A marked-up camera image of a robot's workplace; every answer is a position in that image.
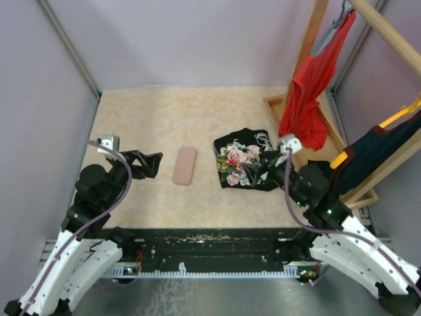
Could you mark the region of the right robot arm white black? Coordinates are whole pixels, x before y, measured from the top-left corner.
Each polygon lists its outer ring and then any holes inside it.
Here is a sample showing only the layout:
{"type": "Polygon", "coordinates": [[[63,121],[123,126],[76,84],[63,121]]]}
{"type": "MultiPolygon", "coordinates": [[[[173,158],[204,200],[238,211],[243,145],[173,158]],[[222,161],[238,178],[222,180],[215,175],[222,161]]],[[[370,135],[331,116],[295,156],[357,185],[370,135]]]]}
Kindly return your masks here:
{"type": "Polygon", "coordinates": [[[420,309],[420,268],[405,261],[373,235],[329,189],[323,172],[310,164],[295,171],[292,152],[267,151],[259,163],[242,163],[252,184],[265,173],[285,194],[285,202],[305,208],[307,222],[294,221],[310,236],[294,243],[295,255],[322,261],[365,288],[390,315],[420,309]]]}

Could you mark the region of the pink glasses case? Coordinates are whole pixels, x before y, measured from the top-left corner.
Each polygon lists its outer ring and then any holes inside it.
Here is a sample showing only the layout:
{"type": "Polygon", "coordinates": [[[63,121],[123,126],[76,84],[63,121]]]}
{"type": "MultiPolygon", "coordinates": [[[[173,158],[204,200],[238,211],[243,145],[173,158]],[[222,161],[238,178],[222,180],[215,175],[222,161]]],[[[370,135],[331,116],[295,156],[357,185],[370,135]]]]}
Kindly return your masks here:
{"type": "Polygon", "coordinates": [[[178,186],[189,186],[193,180],[197,151],[193,147],[182,147],[178,151],[172,181],[178,186]]]}

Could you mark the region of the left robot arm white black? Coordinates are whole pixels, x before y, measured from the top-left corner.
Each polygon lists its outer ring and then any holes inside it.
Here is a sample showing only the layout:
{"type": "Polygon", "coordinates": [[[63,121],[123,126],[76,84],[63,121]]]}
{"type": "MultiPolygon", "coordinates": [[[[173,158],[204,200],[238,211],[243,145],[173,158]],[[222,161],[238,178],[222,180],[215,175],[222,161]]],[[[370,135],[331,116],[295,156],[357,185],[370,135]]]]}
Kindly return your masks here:
{"type": "Polygon", "coordinates": [[[98,164],[82,169],[53,250],[26,293],[7,303],[6,315],[71,315],[109,267],[136,256],[132,233],[120,227],[106,236],[101,231],[132,180],[155,178],[162,157],[139,150],[113,151],[107,157],[109,171],[98,164]]]}

